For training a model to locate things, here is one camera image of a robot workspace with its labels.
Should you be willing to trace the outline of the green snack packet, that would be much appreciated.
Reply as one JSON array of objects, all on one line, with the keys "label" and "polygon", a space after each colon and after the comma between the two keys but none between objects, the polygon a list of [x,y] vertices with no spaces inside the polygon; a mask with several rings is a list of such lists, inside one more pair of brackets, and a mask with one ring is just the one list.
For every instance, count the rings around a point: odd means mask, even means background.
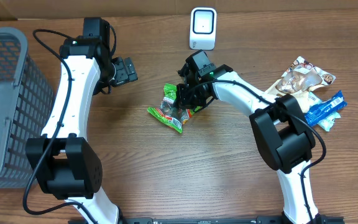
[{"label": "green snack packet", "polygon": [[183,125],[195,114],[194,110],[174,107],[177,86],[166,83],[163,88],[164,97],[159,107],[148,107],[147,111],[158,121],[176,130],[183,132]]}]

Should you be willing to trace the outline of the beige pastry snack packet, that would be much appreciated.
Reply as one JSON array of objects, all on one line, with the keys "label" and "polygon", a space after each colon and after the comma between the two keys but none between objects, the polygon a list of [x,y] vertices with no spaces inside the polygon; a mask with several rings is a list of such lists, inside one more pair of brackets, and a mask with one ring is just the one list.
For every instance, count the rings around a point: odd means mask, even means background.
[{"label": "beige pastry snack packet", "polygon": [[265,93],[278,97],[290,94],[296,98],[302,112],[306,113],[311,107],[309,93],[333,84],[335,79],[331,73],[299,56]]}]

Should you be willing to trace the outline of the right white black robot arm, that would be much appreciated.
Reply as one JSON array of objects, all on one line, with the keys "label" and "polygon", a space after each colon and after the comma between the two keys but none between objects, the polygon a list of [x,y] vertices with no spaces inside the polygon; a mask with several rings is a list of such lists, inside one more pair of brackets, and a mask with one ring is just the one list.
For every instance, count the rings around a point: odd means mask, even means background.
[{"label": "right white black robot arm", "polygon": [[309,169],[316,131],[294,96],[269,95],[243,80],[227,65],[215,66],[205,51],[191,54],[178,71],[176,107],[204,109],[212,100],[229,103],[249,118],[258,152],[276,171],[288,223],[317,223]]}]

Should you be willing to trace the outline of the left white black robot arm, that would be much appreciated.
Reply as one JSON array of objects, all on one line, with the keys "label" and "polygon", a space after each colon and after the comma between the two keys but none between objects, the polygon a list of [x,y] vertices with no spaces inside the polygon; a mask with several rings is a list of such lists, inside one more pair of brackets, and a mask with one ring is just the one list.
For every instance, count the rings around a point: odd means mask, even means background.
[{"label": "left white black robot arm", "polygon": [[25,145],[33,170],[22,198],[28,214],[73,206],[82,223],[126,223],[102,188],[102,163],[87,140],[92,97],[138,79],[130,58],[114,56],[115,36],[108,21],[86,17],[82,35],[66,35],[52,52],[61,63],[56,99],[40,136]]}]

